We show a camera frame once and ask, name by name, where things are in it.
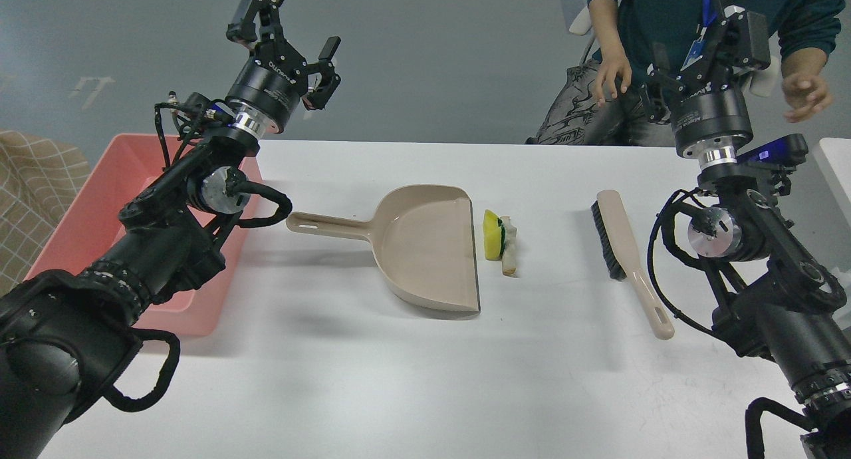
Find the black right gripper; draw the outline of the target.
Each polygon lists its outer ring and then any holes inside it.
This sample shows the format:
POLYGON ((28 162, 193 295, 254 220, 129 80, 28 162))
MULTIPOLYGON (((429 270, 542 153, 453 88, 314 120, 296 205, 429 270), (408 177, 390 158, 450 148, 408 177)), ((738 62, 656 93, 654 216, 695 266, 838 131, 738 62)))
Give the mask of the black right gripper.
POLYGON ((753 126, 741 89, 715 80, 741 80, 769 67, 768 23, 733 0, 710 0, 709 19, 698 74, 674 74, 665 44, 652 44, 642 107, 648 122, 671 128, 678 156, 734 159, 753 140, 753 126))

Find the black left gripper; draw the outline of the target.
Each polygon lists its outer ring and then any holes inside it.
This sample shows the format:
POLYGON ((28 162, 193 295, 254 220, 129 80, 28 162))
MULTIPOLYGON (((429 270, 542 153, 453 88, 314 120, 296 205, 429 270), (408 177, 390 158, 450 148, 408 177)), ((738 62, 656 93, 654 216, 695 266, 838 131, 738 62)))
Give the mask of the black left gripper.
POLYGON ((249 46, 249 59, 225 101, 237 114, 251 114, 264 134, 280 134, 300 106, 323 110, 341 83, 332 63, 341 38, 327 38, 316 62, 308 62, 283 34, 283 1, 240 0, 226 28, 231 43, 249 46))

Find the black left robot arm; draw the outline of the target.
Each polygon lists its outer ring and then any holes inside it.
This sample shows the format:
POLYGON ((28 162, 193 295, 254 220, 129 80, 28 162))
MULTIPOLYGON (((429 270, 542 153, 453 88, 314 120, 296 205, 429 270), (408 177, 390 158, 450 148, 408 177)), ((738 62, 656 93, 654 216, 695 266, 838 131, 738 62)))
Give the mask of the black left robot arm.
POLYGON ((242 0, 226 38, 249 58, 223 99, 154 105, 162 174, 118 213, 124 237, 77 274, 40 272, 2 298, 2 457, 37 458, 62 426, 104 399, 151 408, 180 361, 176 334, 139 329, 151 307, 225 270, 236 228, 292 213, 288 196, 242 171, 299 104, 322 110, 340 85, 328 38, 310 64, 285 38, 285 0, 242 0))

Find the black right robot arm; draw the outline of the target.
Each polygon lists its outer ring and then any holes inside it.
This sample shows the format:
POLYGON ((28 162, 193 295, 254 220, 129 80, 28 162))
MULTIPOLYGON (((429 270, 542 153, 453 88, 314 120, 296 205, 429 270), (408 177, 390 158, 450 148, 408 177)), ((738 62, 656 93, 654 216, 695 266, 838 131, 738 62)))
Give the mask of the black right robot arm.
POLYGON ((704 9, 699 52, 674 72, 656 44, 641 91, 648 120, 669 124, 678 156, 700 167, 696 189, 669 198, 652 235, 704 272, 717 301, 706 333, 741 357, 775 363, 795 395, 798 410, 768 398, 750 403, 748 457, 765 456, 769 412, 803 429, 808 458, 848 458, 849 340, 832 317, 847 295, 778 207, 808 146, 790 134, 743 152, 753 128, 741 85, 771 65, 766 20, 733 0, 705 0, 704 9))

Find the person right hand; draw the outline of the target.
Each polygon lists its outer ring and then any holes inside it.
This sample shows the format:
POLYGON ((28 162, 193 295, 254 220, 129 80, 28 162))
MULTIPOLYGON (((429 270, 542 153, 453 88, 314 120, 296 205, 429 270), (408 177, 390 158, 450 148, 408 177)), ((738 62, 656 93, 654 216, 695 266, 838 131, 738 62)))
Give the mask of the person right hand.
POLYGON ((592 83, 596 106, 604 107, 609 101, 623 97, 632 83, 632 68, 625 53, 602 53, 598 74, 592 83))

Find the person left hand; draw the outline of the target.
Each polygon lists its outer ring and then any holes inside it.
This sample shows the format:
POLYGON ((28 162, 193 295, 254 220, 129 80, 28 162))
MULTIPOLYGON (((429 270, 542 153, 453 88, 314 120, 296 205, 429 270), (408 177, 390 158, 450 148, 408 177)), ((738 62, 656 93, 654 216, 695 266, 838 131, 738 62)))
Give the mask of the person left hand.
POLYGON ((789 107, 783 117, 789 123, 810 120, 834 102, 827 82, 820 75, 794 73, 785 77, 781 88, 789 107))

